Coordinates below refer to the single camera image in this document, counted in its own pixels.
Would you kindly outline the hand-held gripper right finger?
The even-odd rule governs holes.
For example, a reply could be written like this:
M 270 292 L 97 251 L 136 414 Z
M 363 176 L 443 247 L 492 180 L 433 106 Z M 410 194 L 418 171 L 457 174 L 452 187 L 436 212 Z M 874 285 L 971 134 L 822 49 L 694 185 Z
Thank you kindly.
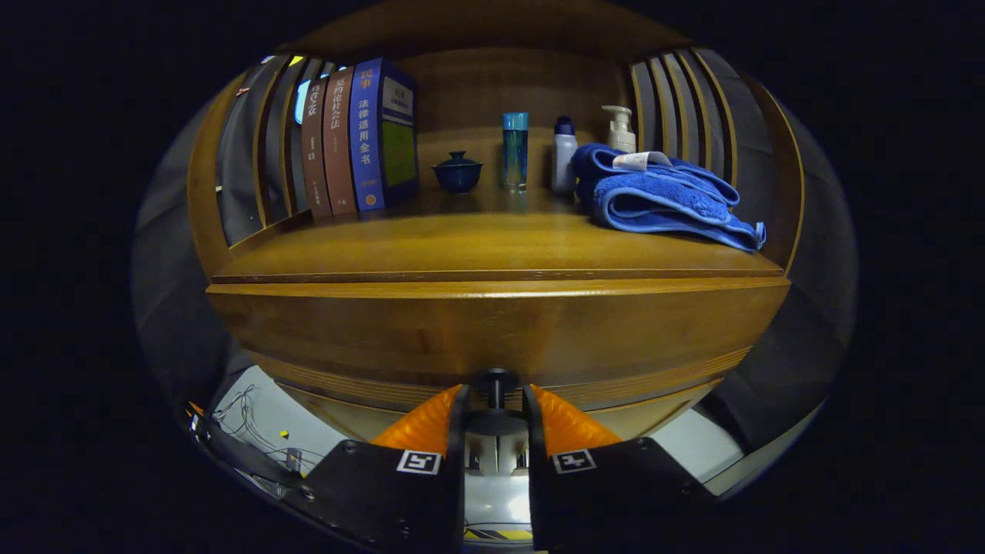
M 654 439 L 621 439 L 545 387 L 523 389 L 534 548 L 669 553 L 716 502 Z

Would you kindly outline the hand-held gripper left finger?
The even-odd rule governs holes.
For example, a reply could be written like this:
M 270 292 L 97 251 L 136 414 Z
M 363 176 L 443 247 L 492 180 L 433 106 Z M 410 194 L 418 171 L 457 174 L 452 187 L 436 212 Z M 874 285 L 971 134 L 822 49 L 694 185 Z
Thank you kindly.
M 470 386 L 433 396 L 435 448 L 345 439 L 285 495 L 285 507 L 362 553 L 458 553 L 464 536 Z

